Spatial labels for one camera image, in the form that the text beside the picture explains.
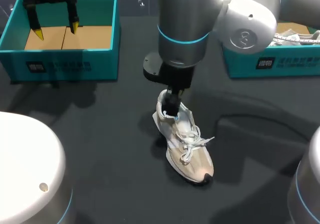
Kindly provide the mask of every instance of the dark gray table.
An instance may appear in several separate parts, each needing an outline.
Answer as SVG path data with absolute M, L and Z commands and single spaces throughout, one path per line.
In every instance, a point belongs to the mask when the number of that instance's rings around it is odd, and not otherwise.
M 165 86 L 147 81 L 142 63 L 157 50 L 156 24 L 121 18 L 117 82 L 10 85 L 0 67 L 0 110 L 36 118 L 57 134 L 79 224 L 287 223 L 287 189 L 319 126 L 320 79 L 231 80 L 211 37 L 183 99 L 203 137 L 216 135 L 208 146 L 214 182 L 194 187 L 167 163 L 152 121 Z M 220 118 L 228 114 L 252 116 Z

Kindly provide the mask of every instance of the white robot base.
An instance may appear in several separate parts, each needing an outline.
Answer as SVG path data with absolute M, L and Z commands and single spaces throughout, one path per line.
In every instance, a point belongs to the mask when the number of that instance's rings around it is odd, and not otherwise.
M 74 224 L 65 159 L 49 127 L 0 112 L 0 224 Z
M 287 200 L 295 224 L 320 223 L 320 128 L 297 168 Z

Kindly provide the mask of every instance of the blue ring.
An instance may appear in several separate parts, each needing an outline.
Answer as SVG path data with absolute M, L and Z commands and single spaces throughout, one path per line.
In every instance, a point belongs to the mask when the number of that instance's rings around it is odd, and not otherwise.
M 160 34 L 162 34 L 163 37 L 165 37 L 167 40 L 170 40 L 171 42 L 174 42 L 174 43 L 177 43 L 177 44 L 182 44 L 182 45 L 191 45 L 191 44 L 195 44 L 195 43 L 198 43 L 200 42 L 201 40 L 205 39 L 209 33 L 207 33 L 205 36 L 203 36 L 201 39 L 198 39 L 198 40 L 193 40 L 193 41 L 178 41 L 178 40 L 174 40 L 174 39 L 171 39 L 169 38 L 168 36 L 166 36 L 159 28 L 159 25 L 157 26 L 158 27 L 158 30 L 160 32 Z
M 305 209 L 307 210 L 307 212 L 310 214 L 310 216 L 317 222 L 317 223 L 319 223 L 320 224 L 320 220 L 318 220 L 317 218 L 316 218 L 316 216 L 315 215 L 313 215 L 312 214 L 312 212 L 309 210 L 309 208 L 307 207 L 307 205 L 305 204 L 305 202 L 302 200 L 302 197 L 301 197 L 301 194 L 300 194 L 300 190 L 299 190 L 299 187 L 298 187 L 298 178 L 297 178 L 297 176 L 298 176 L 298 170 L 299 170 L 299 166 L 300 166 L 300 163 L 299 163 L 299 165 L 298 165 L 298 168 L 296 169 L 297 171 L 297 173 L 296 173 L 296 178 L 295 178 L 295 185 L 296 185 L 296 189 L 297 189 L 297 193 L 298 193 L 298 196 L 299 196 L 299 198 L 300 198 L 300 200 L 301 200 L 301 203 L 302 203 L 302 205 L 305 207 Z
M 62 222 L 62 220 L 64 219 L 64 217 L 65 217 L 66 213 L 68 212 L 69 207 L 70 207 L 70 204 L 71 204 L 71 200 L 72 200 L 72 194 L 73 194 L 73 192 L 74 192 L 74 191 L 73 191 L 73 189 L 71 189 L 71 196 L 70 196 L 69 204 L 68 204 L 68 206 L 66 207 L 66 210 L 65 210 L 65 212 L 64 212 L 64 214 L 63 214 L 63 216 L 61 217 L 60 221 L 58 221 L 58 223 L 57 223 L 57 224 L 60 224 L 60 223 Z

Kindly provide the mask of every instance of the logo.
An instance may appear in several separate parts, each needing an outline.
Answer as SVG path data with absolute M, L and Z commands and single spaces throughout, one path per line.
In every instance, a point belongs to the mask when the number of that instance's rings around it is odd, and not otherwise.
M 248 38 L 250 37 L 250 33 L 247 31 L 244 31 L 241 33 L 241 38 L 239 39 L 239 41 L 244 45 L 247 46 L 248 43 Z
M 46 69 L 41 61 L 26 61 L 26 66 L 31 73 L 45 73 Z
M 240 49 L 249 49 L 257 44 L 257 35 L 252 30 L 239 29 L 230 37 L 231 43 Z
M 271 69 L 274 65 L 275 58 L 269 57 L 269 58 L 259 58 L 258 63 L 255 67 L 256 70 L 264 70 L 264 69 Z

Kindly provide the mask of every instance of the white sneaker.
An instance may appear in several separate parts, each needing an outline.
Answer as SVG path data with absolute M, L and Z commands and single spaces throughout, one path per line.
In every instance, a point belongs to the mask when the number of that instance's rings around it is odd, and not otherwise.
M 212 140 L 202 139 L 199 127 L 195 125 L 192 112 L 181 103 L 177 117 L 162 112 L 162 102 L 167 90 L 163 90 L 152 115 L 158 130 L 166 138 L 166 157 L 170 165 L 184 178 L 203 183 L 211 180 L 214 165 L 206 149 Z

